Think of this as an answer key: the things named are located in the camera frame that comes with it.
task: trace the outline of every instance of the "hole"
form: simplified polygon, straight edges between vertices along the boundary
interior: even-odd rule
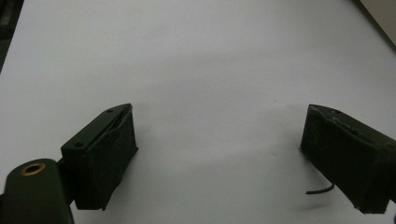
[[[75,147],[83,147],[83,146],[84,146],[84,144],[82,144],[80,142],[75,143]]]
[[[46,164],[44,163],[30,164],[21,170],[21,175],[36,175],[44,170],[45,167]]]

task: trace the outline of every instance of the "white backdrop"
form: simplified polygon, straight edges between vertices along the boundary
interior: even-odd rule
[[[105,212],[77,224],[392,223],[299,145],[309,104],[396,137],[395,52],[349,0],[25,1],[0,75],[0,188],[103,110],[137,144]]]

